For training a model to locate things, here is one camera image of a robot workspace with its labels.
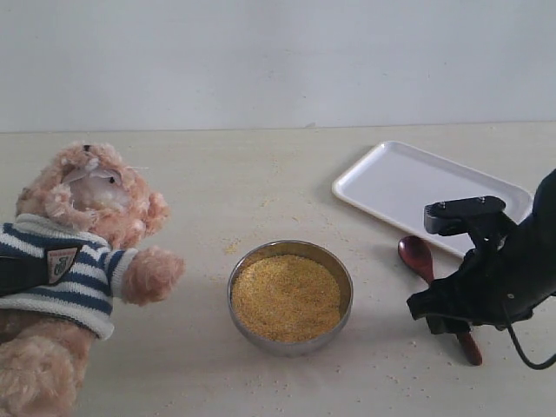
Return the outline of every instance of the patch badge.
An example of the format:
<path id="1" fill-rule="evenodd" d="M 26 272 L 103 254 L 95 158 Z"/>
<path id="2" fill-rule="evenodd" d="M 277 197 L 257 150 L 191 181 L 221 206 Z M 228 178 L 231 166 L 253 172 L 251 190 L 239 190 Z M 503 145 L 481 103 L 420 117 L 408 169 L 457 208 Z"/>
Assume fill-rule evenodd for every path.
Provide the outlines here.
<path id="1" fill-rule="evenodd" d="M 49 267 L 49 284 L 56 284 L 70 270 L 76 260 L 79 248 L 49 250 L 46 260 Z"/>

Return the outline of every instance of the bowl rim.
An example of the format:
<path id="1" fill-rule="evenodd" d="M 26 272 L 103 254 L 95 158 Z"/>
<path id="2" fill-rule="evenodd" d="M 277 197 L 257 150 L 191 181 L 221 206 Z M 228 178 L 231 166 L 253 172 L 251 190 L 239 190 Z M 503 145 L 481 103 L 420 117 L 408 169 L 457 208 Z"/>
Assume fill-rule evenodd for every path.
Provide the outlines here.
<path id="1" fill-rule="evenodd" d="M 328 330 L 326 333 L 319 334 L 318 336 L 314 337 L 313 339 L 309 339 L 307 341 L 273 341 L 272 339 L 269 339 L 267 337 L 264 337 L 264 336 L 261 336 L 261 335 L 255 333 L 255 332 L 252 332 L 240 320 L 240 318 L 238 317 L 238 315 L 237 315 L 237 313 L 234 309 L 234 305 L 233 305 L 233 302 L 232 302 L 232 289 L 233 289 L 232 281 L 234 280 L 234 276 L 236 275 L 237 270 L 242 266 L 242 264 L 251 255 L 255 254 L 259 250 L 261 250 L 263 248 L 267 248 L 269 246 L 275 246 L 275 245 L 278 245 L 278 244 L 282 244 L 282 243 L 293 243 L 293 244 L 301 244 L 301 245 L 306 245 L 306 246 L 312 246 L 312 247 L 324 252 L 326 255 L 330 256 L 341 267 L 345 276 L 347 277 L 347 283 L 349 284 L 349 303 L 347 304 L 346 313 L 341 317 L 340 321 L 338 321 L 338 323 L 333 328 Z M 244 256 L 242 256 L 240 258 L 240 260 L 235 264 L 234 268 L 232 269 L 232 272 L 230 273 L 230 275 L 228 277 L 228 286 L 227 287 L 228 287 L 228 296 L 227 296 L 227 298 L 228 298 L 228 311 L 232 315 L 236 324 L 239 323 L 241 325 L 243 331 L 249 333 L 252 337 L 255 337 L 256 339 L 258 339 L 260 341 L 264 341 L 265 343 L 280 345 L 280 346 L 283 346 L 283 347 L 301 346 L 301 345 L 316 343 L 320 339 L 324 339 L 324 338 L 330 336 L 331 334 L 333 334 L 335 331 L 337 331 L 338 328 L 343 328 L 346 325 L 346 322 L 347 322 L 349 316 L 351 315 L 351 309 L 352 309 L 352 305 L 353 305 L 353 302 L 354 302 L 354 283 L 353 283 L 353 280 L 351 278 L 351 274 L 349 274 L 348 269 L 346 268 L 344 263 L 340 260 L 340 258 L 338 258 L 338 256 L 334 255 L 328 249 L 326 249 L 326 248 L 324 248 L 320 245 L 317 245 L 316 243 L 302 241 L 302 240 L 298 240 L 298 239 L 280 239 L 280 240 L 277 240 L 277 241 L 271 241 L 271 242 L 263 243 L 262 245 L 259 245 L 256 248 L 253 248 L 253 249 L 249 250 Z"/>

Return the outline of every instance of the white wall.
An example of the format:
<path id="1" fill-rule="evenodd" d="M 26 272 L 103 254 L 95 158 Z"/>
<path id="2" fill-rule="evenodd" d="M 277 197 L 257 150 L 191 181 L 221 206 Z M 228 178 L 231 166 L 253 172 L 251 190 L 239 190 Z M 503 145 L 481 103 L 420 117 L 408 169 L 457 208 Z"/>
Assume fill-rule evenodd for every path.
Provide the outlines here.
<path id="1" fill-rule="evenodd" d="M 556 119 L 553 0 L 0 0 L 0 130 Z"/>

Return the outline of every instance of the teddy bear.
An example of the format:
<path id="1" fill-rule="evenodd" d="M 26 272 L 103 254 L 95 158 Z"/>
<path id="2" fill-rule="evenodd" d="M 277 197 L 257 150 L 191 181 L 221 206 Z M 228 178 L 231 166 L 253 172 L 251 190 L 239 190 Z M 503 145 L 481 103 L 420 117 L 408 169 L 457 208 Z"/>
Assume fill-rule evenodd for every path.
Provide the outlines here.
<path id="1" fill-rule="evenodd" d="M 184 260 L 139 242 L 169 218 L 163 196 L 107 143 L 75 142 L 0 226 L 0 417 L 66 417 L 113 300 L 167 299 Z"/>

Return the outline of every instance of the black strap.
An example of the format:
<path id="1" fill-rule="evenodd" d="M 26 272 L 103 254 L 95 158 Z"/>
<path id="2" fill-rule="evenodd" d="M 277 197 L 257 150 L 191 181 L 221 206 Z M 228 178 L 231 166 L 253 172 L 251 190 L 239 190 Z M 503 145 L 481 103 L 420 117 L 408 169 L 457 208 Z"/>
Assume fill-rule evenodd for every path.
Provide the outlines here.
<path id="1" fill-rule="evenodd" d="M 48 283 L 49 272 L 44 259 L 0 256 L 0 297 Z"/>

